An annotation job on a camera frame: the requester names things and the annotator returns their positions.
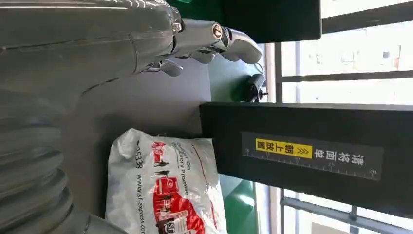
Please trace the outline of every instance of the white plastic bag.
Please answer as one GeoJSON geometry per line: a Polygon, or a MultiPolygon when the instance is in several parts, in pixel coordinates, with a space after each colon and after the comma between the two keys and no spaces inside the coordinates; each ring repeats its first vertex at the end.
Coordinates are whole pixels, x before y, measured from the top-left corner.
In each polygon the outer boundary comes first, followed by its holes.
{"type": "Polygon", "coordinates": [[[106,219],[129,234],[226,234],[211,141],[125,132],[109,158],[106,219]]]}

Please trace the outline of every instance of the green surface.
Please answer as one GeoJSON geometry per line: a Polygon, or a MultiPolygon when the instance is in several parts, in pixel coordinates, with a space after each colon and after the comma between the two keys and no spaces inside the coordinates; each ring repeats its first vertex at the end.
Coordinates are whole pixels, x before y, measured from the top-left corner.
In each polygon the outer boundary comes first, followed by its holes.
{"type": "Polygon", "coordinates": [[[189,4],[179,0],[168,0],[168,3],[178,8],[183,18],[222,23],[221,0],[192,0],[189,4]]]}
{"type": "Polygon", "coordinates": [[[224,198],[225,218],[229,234],[255,234],[254,192],[252,182],[242,180],[224,198]]]}

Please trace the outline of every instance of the screw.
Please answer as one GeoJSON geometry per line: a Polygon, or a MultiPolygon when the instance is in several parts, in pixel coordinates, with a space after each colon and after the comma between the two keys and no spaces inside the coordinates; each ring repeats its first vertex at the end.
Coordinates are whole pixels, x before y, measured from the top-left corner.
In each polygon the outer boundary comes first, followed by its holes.
{"type": "Polygon", "coordinates": [[[214,24],[212,28],[212,33],[216,39],[222,38],[222,27],[219,24],[214,24]]]}

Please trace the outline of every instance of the label with chinese text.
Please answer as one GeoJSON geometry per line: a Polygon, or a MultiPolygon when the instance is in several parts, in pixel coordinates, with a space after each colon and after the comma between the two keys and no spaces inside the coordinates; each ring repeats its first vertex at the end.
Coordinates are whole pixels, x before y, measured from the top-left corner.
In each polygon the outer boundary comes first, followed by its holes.
{"type": "Polygon", "coordinates": [[[244,156],[379,181],[384,150],[378,146],[242,132],[244,156]]]}

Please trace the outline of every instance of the window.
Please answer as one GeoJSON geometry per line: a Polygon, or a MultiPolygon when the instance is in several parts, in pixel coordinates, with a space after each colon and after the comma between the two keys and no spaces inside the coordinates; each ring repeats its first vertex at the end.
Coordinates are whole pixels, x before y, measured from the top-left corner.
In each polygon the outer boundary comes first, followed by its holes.
{"type": "MultiPolygon", "coordinates": [[[[321,0],[320,40],[275,45],[277,102],[413,105],[406,12],[413,1],[321,0]]],[[[413,232],[412,219],[287,189],[279,197],[281,234],[413,232]]]]}

